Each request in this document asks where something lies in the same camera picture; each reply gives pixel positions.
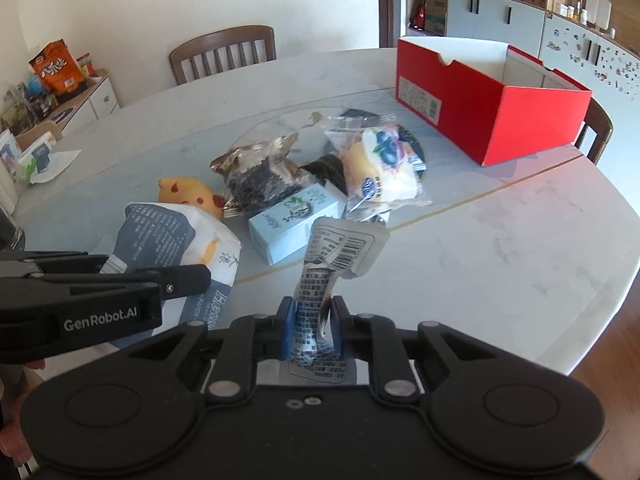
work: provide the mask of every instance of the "white round table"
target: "white round table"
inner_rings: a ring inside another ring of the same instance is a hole
[[[222,191],[209,162],[239,140],[300,129],[315,112],[395,114],[427,152],[433,205],[392,213],[391,238],[371,271],[338,282],[353,314],[415,328],[435,319],[569,373],[624,300],[640,265],[640,219],[572,146],[480,168],[394,99],[396,51],[309,54],[241,68],[145,98],[63,139],[75,162],[20,199],[17,220],[34,250],[109,253],[129,202],[152,202],[158,180],[194,176]],[[312,144],[321,135],[315,132]],[[311,160],[307,150],[295,153]],[[269,267],[245,219],[236,284],[218,327],[273,313],[293,293],[303,250]],[[96,357],[49,360],[51,376]]]

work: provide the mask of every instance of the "wooden chair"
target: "wooden chair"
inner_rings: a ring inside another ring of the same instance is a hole
[[[580,148],[584,137],[587,134],[587,130],[591,128],[596,134],[596,138],[591,145],[587,158],[597,164],[607,147],[607,143],[613,133],[613,124],[607,113],[602,109],[595,99],[591,99],[589,108],[587,108],[587,114],[584,117],[584,126],[578,134],[578,138],[575,141],[575,147]]]
[[[225,30],[219,30],[210,34],[205,34],[199,38],[189,40],[175,48],[172,53],[169,54],[169,63],[171,64],[172,72],[174,72],[175,81],[178,85],[187,82],[187,78],[184,75],[184,70],[182,68],[182,62],[187,59],[191,64],[193,77],[195,79],[200,79],[200,73],[196,66],[197,56],[202,56],[205,75],[211,75],[211,67],[209,65],[209,59],[207,59],[207,52],[212,51],[216,65],[216,73],[223,72],[220,54],[218,53],[220,48],[224,48],[226,50],[229,69],[233,70],[236,67],[231,49],[233,45],[238,46],[241,65],[247,66],[243,44],[250,43],[253,61],[252,64],[257,64],[259,59],[256,41],[260,40],[264,41],[267,61],[273,61],[276,59],[275,35],[273,33],[273,29],[265,25],[244,25],[242,27],[226,28]]]

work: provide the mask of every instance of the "wooden floor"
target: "wooden floor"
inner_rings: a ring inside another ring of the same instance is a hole
[[[604,480],[640,479],[640,274],[572,377],[602,403],[605,433],[589,465]]]

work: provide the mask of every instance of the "box label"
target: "box label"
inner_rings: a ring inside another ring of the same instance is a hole
[[[438,126],[442,101],[411,81],[400,77],[398,97]]]

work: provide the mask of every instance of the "red box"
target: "red box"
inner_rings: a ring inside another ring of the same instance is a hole
[[[488,166],[574,142],[591,90],[506,43],[401,38],[396,99]]]

